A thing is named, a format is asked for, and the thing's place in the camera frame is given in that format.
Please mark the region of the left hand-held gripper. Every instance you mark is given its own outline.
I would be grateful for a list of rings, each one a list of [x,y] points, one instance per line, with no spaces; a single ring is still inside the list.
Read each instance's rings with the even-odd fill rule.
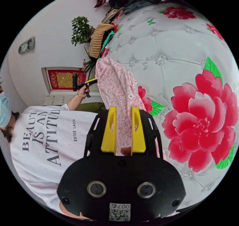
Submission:
[[[92,84],[96,84],[96,83],[98,83],[97,78],[89,79],[89,80],[85,81],[84,83],[81,83],[81,84],[79,85],[79,87],[78,87],[78,90],[79,90],[81,87],[83,87],[84,85],[86,85],[86,84],[88,84],[89,87],[90,87]]]

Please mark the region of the person's left hand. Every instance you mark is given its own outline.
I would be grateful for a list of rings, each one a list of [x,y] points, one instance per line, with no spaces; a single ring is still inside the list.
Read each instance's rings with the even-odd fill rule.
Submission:
[[[89,85],[86,84],[78,90],[77,95],[80,98],[85,99],[86,97],[89,97],[89,92],[90,92]]]

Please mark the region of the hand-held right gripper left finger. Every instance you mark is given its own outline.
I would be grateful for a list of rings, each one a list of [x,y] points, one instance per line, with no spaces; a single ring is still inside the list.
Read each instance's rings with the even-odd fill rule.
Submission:
[[[116,107],[110,107],[102,139],[101,151],[103,153],[116,153],[116,141]]]

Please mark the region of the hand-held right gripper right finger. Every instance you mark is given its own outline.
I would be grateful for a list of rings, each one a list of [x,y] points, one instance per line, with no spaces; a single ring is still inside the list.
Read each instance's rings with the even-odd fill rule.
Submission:
[[[131,155],[144,154],[146,144],[140,110],[138,107],[132,107],[132,134],[131,134]]]

